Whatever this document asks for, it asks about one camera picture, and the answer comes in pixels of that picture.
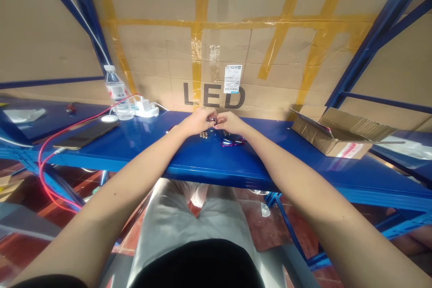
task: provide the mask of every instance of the pants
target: pants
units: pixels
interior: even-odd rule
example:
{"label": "pants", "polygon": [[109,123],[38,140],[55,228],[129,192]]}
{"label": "pants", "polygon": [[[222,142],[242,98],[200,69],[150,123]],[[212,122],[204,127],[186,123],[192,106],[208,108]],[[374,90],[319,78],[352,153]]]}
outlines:
{"label": "pants", "polygon": [[234,189],[212,185],[196,218],[188,208],[197,183],[161,178],[144,216],[128,287],[148,264],[194,241],[226,239],[244,248],[257,265],[258,256]]}

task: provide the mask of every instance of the red charging cable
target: red charging cable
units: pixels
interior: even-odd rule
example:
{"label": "red charging cable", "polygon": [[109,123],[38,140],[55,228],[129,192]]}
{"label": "red charging cable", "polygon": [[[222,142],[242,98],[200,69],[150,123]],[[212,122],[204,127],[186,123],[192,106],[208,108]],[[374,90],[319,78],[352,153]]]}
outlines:
{"label": "red charging cable", "polygon": [[58,151],[56,151],[56,152],[52,153],[51,155],[49,155],[45,160],[42,161],[42,153],[43,153],[45,147],[48,145],[48,142],[50,142],[50,141],[51,141],[52,139],[54,139],[55,137],[57,137],[57,136],[59,136],[59,135],[65,133],[65,132],[68,131],[69,129],[71,129],[71,128],[73,128],[73,127],[79,125],[79,124],[82,124],[82,123],[84,123],[84,122],[88,122],[88,121],[90,121],[90,120],[92,120],[92,119],[95,119],[95,118],[98,118],[99,116],[102,116],[102,115],[105,114],[108,110],[110,110],[111,108],[117,106],[117,105],[118,105],[119,103],[121,103],[122,101],[124,101],[124,100],[126,100],[126,99],[129,99],[129,98],[132,98],[132,97],[134,97],[134,96],[141,96],[141,95],[140,95],[140,94],[131,94],[130,96],[123,98],[122,100],[120,100],[119,102],[115,103],[114,105],[111,105],[110,107],[108,107],[107,109],[105,109],[104,111],[102,111],[101,113],[98,113],[97,115],[94,115],[94,116],[89,117],[89,118],[87,118],[87,119],[84,119],[84,120],[82,120],[82,121],[79,121],[78,123],[73,124],[73,125],[70,125],[69,127],[66,127],[64,130],[61,130],[60,132],[58,132],[58,133],[56,133],[56,134],[50,136],[50,137],[49,137],[49,138],[48,138],[48,139],[47,139],[47,140],[42,144],[42,146],[40,147],[40,150],[39,150],[39,155],[38,155],[38,157],[37,157],[37,163],[38,163],[38,165],[39,165],[39,178],[40,178],[40,181],[41,181],[41,183],[42,183],[42,186],[43,186],[45,192],[47,193],[48,197],[51,199],[51,201],[52,201],[55,205],[57,205],[57,206],[60,207],[61,209],[64,209],[64,210],[67,210],[67,211],[70,211],[70,212],[73,212],[73,213],[77,213],[77,211],[75,211],[75,210],[73,210],[73,209],[70,209],[70,208],[67,208],[67,207],[64,207],[64,206],[60,205],[60,204],[57,202],[57,200],[54,198],[54,197],[57,197],[57,198],[59,198],[59,199],[61,199],[61,200],[64,200],[65,202],[71,204],[72,206],[75,206],[75,207],[77,207],[78,209],[81,209],[81,206],[80,206],[80,205],[78,205],[78,204],[75,203],[75,202],[72,202],[72,201],[70,201],[70,200],[67,200],[67,199],[65,199],[65,198],[63,198],[63,197],[57,195],[57,194],[56,194],[53,190],[51,190],[51,189],[48,187],[48,185],[46,184],[45,176],[44,176],[44,166],[45,166],[45,164],[47,163],[47,161],[48,161],[49,159],[51,159],[54,155],[56,155],[57,153],[59,153]]}

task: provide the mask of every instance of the water bottle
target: water bottle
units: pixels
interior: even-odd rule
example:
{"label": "water bottle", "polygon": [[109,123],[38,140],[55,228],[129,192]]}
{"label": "water bottle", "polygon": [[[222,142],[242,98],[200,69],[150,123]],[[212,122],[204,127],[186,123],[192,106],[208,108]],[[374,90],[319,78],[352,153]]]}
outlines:
{"label": "water bottle", "polygon": [[[116,68],[114,65],[104,65],[107,77],[105,78],[105,85],[107,86],[109,96],[112,103],[115,104],[129,96],[125,83],[117,76]],[[123,100],[113,108],[120,120],[129,120],[134,117],[131,102],[129,99]]]}

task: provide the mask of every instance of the person's left hand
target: person's left hand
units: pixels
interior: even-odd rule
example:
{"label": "person's left hand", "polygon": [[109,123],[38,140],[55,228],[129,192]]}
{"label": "person's left hand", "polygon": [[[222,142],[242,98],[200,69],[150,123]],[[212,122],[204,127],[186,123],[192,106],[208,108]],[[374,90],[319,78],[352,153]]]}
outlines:
{"label": "person's left hand", "polygon": [[189,117],[185,118],[179,127],[187,136],[199,134],[215,125],[210,118],[216,119],[217,112],[214,108],[198,108]]}

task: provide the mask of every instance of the forearm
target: forearm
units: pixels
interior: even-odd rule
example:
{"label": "forearm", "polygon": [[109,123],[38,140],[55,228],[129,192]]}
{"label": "forearm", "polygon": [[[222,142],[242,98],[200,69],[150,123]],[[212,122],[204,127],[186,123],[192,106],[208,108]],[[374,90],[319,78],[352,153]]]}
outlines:
{"label": "forearm", "polygon": [[347,287],[431,286],[432,280],[316,171],[250,126],[241,135],[308,220]]}
{"label": "forearm", "polygon": [[337,221],[352,205],[322,176],[250,126],[244,136],[270,177],[309,221]]}
{"label": "forearm", "polygon": [[13,283],[39,275],[66,274],[83,280],[88,287],[95,286],[124,224],[186,137],[175,126],[129,162]]}

